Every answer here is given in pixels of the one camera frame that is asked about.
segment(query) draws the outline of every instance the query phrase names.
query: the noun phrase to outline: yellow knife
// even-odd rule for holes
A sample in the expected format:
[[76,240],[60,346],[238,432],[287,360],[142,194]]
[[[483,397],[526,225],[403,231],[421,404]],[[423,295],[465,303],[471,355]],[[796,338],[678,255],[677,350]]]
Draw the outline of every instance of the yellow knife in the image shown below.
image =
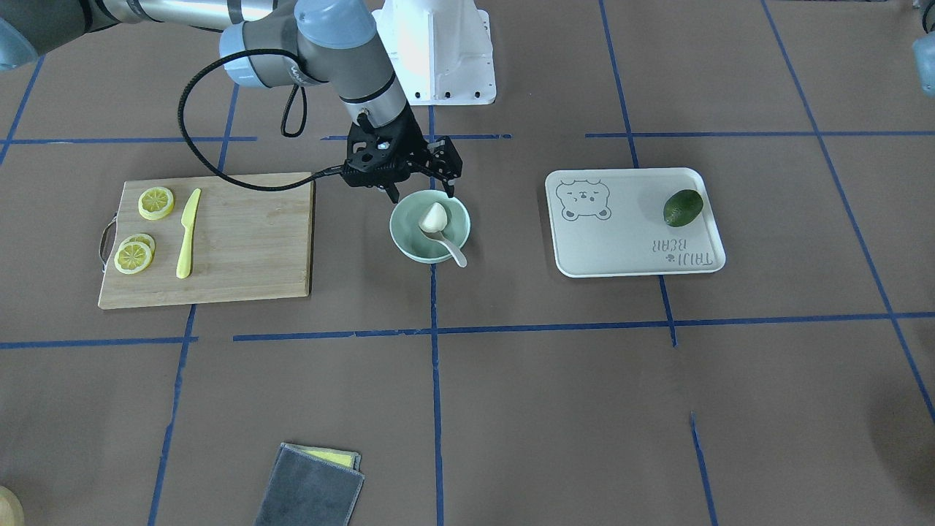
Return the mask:
[[185,237],[181,242],[179,252],[179,265],[176,266],[176,277],[183,280],[192,273],[192,233],[194,231],[194,215],[198,212],[198,199],[201,198],[201,188],[195,188],[192,196],[185,203],[185,210],[181,213],[181,225],[185,227]]

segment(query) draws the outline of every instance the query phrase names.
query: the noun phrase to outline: bear face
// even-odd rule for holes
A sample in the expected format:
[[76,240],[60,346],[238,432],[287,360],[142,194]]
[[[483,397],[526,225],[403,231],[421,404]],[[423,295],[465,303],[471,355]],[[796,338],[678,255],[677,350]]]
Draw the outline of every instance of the bear face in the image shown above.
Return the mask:
[[555,193],[562,202],[562,217],[567,221],[575,221],[583,215],[592,215],[601,221],[611,218],[611,209],[607,207],[611,189],[601,181],[562,181]]

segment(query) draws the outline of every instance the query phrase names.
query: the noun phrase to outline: metal handle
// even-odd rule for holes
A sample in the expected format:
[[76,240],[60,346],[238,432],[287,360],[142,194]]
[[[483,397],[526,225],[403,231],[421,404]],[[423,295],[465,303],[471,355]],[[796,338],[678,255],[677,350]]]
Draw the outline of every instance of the metal handle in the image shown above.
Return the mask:
[[110,251],[104,252],[104,249],[108,246],[108,232],[117,225],[117,213],[114,212],[114,216],[110,218],[110,223],[104,227],[104,230],[101,231],[101,248],[98,253],[101,256],[101,271],[104,272],[108,268],[108,259],[110,258]]

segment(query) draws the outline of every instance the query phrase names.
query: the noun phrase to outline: blue gray towel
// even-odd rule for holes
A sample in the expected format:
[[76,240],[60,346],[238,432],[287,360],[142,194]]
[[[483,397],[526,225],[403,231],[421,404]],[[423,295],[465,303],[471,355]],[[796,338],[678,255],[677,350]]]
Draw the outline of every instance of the blue gray towel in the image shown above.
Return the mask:
[[347,526],[363,484],[355,470],[282,444],[253,525]]

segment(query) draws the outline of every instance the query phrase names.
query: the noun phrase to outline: cutting board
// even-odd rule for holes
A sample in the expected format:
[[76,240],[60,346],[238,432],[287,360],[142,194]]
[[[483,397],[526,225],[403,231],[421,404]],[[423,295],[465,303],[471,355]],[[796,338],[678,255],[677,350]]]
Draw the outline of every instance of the cutting board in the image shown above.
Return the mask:
[[[237,177],[247,183],[276,186],[309,175]],[[101,309],[124,309],[307,296],[313,185],[285,192],[257,192],[213,176],[125,183],[117,210],[114,247],[97,305]],[[149,221],[139,215],[137,200],[153,186],[171,190],[175,208],[167,217]],[[181,214],[195,188],[201,188],[201,199],[194,222],[192,274],[181,280],[176,277],[184,233]],[[155,239],[152,263],[140,273],[122,274],[114,267],[113,250],[137,233]]]

